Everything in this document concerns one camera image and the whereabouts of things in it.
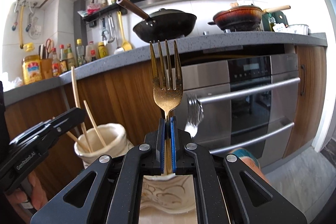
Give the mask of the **silver fork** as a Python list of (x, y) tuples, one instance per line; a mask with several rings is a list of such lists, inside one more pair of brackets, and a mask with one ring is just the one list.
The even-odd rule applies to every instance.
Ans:
[(194, 138), (198, 132), (198, 126), (204, 119), (204, 110), (201, 102), (195, 94), (187, 96), (187, 121), (185, 131)]

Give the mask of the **gold fork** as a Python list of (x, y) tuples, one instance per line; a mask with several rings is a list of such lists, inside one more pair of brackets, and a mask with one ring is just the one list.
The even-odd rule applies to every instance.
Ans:
[(159, 60), (155, 57), (153, 43), (150, 43), (151, 69), (153, 78), (153, 98), (155, 104), (164, 112), (162, 131), (163, 141), (163, 170), (172, 174), (176, 169), (175, 141), (172, 133), (171, 112), (179, 106), (183, 97), (183, 77), (177, 42), (174, 46), (174, 66), (171, 65), (168, 42), (165, 42), (166, 56), (158, 43)]

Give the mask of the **wooden kitchen cabinet door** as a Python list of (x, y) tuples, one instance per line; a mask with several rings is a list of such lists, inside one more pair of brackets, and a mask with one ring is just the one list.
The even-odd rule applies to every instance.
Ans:
[(105, 71), (83, 79), (76, 69), (78, 94), (85, 100), (97, 125), (118, 123), (133, 145), (158, 129), (161, 110), (153, 100), (150, 61)]

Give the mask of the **printed quilted table mat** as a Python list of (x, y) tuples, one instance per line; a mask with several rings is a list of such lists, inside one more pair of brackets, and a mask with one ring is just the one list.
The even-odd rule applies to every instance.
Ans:
[(258, 174), (264, 181), (270, 184), (269, 180), (266, 178), (264, 173), (262, 173), (258, 160), (254, 157), (254, 155), (250, 153), (250, 151), (240, 147), (231, 150), (230, 153), (238, 157), (247, 166), (249, 166), (250, 169), (252, 169), (256, 174)]

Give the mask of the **cream ceramic utensil holder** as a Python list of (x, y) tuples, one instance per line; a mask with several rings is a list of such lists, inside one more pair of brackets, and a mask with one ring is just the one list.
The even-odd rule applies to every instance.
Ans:
[[(151, 145), (148, 152), (134, 147), (126, 136), (121, 124), (102, 124), (97, 129), (90, 128), (87, 134), (80, 135), (74, 144), (75, 153), (88, 168), (100, 156), (108, 155), (112, 159), (122, 157), (124, 180), (134, 179), (140, 174), (141, 160), (149, 159), (155, 151)], [(168, 174), (145, 176), (142, 180), (140, 209), (154, 208), (167, 214), (186, 214), (194, 211), (195, 194), (193, 177)]]

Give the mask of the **stainless steel built-in oven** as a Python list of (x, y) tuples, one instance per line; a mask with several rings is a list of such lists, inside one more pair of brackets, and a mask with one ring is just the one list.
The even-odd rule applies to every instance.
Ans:
[(204, 110), (195, 143), (223, 156), (245, 148), (261, 166), (285, 153), (297, 106), (298, 57), (294, 53), (221, 60), (183, 67), (183, 99), (174, 114), (185, 130), (187, 96)]

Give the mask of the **yellow oil jar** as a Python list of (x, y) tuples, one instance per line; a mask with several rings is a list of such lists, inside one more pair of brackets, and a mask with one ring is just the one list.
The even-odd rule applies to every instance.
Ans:
[(23, 45), (27, 56), (22, 60), (23, 82), (25, 85), (32, 84), (42, 80), (41, 59), (35, 52), (33, 43)]

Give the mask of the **wooden utensil cup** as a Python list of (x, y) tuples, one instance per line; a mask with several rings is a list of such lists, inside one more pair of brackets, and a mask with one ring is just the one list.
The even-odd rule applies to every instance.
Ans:
[(41, 74), (42, 79), (51, 79), (52, 73), (52, 59), (41, 59)]

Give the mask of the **red-cap sauce bottle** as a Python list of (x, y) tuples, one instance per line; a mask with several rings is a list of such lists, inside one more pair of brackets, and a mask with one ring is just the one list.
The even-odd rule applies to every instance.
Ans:
[(53, 77), (60, 76), (60, 61), (56, 53), (56, 48), (52, 48), (52, 75)]

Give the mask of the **dark soy sauce bottle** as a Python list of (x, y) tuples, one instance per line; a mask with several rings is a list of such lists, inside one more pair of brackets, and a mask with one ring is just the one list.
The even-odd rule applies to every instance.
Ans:
[(67, 56), (64, 51), (63, 44), (60, 44), (60, 70), (61, 70), (61, 74), (66, 73), (68, 71)]

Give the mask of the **clear oil bottle yellow cap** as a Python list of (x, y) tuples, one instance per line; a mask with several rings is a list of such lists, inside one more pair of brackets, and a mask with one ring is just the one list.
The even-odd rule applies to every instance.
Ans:
[(77, 64), (78, 66), (82, 66), (85, 64), (85, 49), (82, 44), (81, 39), (76, 40), (76, 55), (77, 55)]

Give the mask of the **yellow mustard bottle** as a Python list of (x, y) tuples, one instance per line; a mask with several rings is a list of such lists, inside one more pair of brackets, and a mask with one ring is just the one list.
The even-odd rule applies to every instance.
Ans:
[(98, 55), (99, 55), (100, 59), (108, 56), (108, 51), (107, 51), (107, 48), (106, 48), (104, 42), (99, 42), (98, 43)]

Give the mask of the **yellow hanging spatula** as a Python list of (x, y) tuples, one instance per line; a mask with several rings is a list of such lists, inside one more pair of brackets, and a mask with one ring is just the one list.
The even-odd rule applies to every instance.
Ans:
[(121, 11), (117, 12), (117, 17), (118, 17), (118, 23), (119, 23), (119, 26), (120, 26), (120, 33), (121, 33), (121, 39), (122, 39), (121, 47), (122, 47), (122, 49), (124, 51), (130, 51), (130, 50), (132, 50), (132, 45), (131, 45), (130, 42), (128, 42), (126, 40), (126, 37), (125, 37), (125, 32), (124, 32), (124, 29), (123, 29), (123, 22), (122, 22)]

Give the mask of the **red-brown frying pan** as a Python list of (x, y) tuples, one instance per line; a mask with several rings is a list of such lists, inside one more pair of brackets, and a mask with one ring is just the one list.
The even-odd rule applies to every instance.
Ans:
[(231, 7), (229, 10), (220, 11), (213, 16), (213, 20), (207, 24), (216, 25), (222, 31), (251, 31), (260, 26), (262, 16), (267, 13), (291, 9), (290, 5), (261, 9), (254, 5)]

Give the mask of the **black wall spice shelf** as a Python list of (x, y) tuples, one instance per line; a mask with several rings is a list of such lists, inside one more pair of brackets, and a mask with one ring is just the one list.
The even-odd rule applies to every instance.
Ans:
[(98, 20), (99, 18), (101, 18), (102, 16), (105, 16), (107, 14), (113, 13), (113, 12), (117, 12), (117, 11), (121, 11), (122, 15), (126, 15), (127, 14), (127, 9), (123, 8), (122, 6), (114, 3), (110, 6), (106, 6), (84, 18), (82, 18), (81, 20), (83, 22), (89, 23), (89, 22), (93, 22), (95, 20)]

